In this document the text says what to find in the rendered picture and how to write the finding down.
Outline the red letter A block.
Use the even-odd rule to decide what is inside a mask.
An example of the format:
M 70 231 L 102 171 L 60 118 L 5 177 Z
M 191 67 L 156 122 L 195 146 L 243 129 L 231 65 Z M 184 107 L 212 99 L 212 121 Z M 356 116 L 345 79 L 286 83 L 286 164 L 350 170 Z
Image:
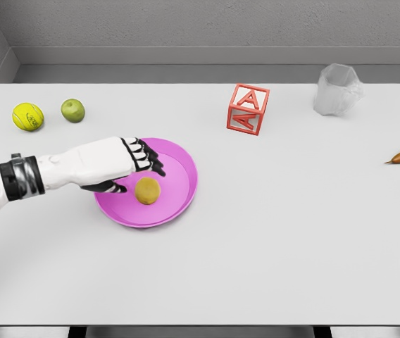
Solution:
M 269 89 L 236 84 L 228 105 L 227 129 L 258 136 L 269 96 Z

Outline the pink round plate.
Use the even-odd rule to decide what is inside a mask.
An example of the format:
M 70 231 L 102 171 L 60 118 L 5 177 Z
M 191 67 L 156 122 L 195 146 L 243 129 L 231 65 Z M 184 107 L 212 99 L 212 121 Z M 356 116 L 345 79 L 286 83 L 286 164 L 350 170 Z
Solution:
M 146 228 L 171 221 L 190 205 L 197 188 L 196 164 L 186 150 L 166 139 L 145 138 L 144 141 L 158 153 L 166 176 L 143 171 L 116 180 L 127 188 L 125 193 L 94 193 L 101 211 L 128 227 Z M 161 188 L 160 196 L 150 205 L 141 204 L 135 197 L 135 186 L 143 177 L 157 180 Z

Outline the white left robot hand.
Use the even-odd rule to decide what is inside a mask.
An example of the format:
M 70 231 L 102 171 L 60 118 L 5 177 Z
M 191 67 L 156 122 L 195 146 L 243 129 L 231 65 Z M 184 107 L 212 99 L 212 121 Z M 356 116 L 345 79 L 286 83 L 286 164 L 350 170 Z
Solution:
M 152 171 L 165 177 L 158 153 L 144 140 L 109 137 L 76 146 L 68 152 L 70 182 L 91 192 L 125 193 L 116 180 L 134 173 Z

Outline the yellow tennis ball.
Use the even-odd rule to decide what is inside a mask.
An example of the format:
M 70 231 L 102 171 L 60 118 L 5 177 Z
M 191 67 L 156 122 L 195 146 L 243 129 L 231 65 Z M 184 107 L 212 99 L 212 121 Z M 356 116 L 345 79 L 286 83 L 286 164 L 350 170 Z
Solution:
M 32 132 L 43 125 L 44 114 L 37 105 L 25 102 L 13 109 L 12 121 L 19 129 Z

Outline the yellow lemon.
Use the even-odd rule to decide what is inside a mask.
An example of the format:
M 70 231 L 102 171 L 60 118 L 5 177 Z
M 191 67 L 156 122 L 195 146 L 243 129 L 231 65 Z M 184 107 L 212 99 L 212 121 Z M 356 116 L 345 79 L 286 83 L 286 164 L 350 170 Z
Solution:
M 141 204 L 151 205 L 155 203 L 160 194 L 160 184 L 154 178 L 143 177 L 135 185 L 135 197 Z

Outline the green apple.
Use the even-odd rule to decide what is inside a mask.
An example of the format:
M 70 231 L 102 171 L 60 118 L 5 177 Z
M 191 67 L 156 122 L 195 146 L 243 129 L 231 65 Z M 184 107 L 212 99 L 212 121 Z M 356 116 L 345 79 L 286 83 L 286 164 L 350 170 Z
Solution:
M 85 117 L 85 108 L 77 99 L 67 99 L 61 105 L 63 117 L 71 123 L 79 123 Z

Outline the clear glass mug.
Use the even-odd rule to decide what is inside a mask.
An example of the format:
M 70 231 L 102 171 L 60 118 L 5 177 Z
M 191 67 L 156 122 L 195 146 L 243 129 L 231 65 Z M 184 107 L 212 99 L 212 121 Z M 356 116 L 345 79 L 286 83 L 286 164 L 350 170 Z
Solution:
M 356 71 L 350 65 L 333 63 L 320 72 L 313 109 L 323 116 L 343 115 L 363 96 Z

